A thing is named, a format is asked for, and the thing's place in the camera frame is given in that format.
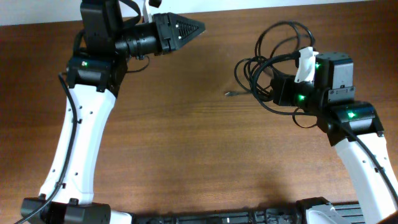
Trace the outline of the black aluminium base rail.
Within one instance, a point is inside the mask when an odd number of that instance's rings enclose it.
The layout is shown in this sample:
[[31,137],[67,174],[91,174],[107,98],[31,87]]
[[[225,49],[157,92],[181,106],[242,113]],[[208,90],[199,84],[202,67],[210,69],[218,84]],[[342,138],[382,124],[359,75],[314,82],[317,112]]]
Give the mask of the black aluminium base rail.
[[229,212],[134,215],[133,224],[307,224],[365,223],[358,202],[332,204],[323,197],[306,198],[280,207]]

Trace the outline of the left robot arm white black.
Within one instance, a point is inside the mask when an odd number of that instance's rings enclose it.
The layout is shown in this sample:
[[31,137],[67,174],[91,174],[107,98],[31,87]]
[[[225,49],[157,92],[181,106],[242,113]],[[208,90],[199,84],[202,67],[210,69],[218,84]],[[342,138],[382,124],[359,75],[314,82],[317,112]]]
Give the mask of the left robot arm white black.
[[148,59],[181,49],[204,33],[205,25],[171,12],[150,14],[159,1],[127,5],[136,16],[124,20],[117,0],[83,0],[83,28],[58,78],[67,96],[65,119],[48,176],[37,197],[25,198],[21,222],[132,223],[134,215],[94,202],[94,176],[103,131],[132,58]]

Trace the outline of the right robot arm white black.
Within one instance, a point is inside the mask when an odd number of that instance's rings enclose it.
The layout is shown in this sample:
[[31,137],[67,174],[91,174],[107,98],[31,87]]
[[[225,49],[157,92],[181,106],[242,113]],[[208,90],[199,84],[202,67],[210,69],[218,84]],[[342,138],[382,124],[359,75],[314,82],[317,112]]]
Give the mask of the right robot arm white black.
[[327,135],[349,173],[366,223],[397,214],[397,178],[384,127],[372,104],[354,98],[351,57],[307,47],[285,58],[295,61],[297,73],[274,72],[273,102],[317,117],[316,126]]

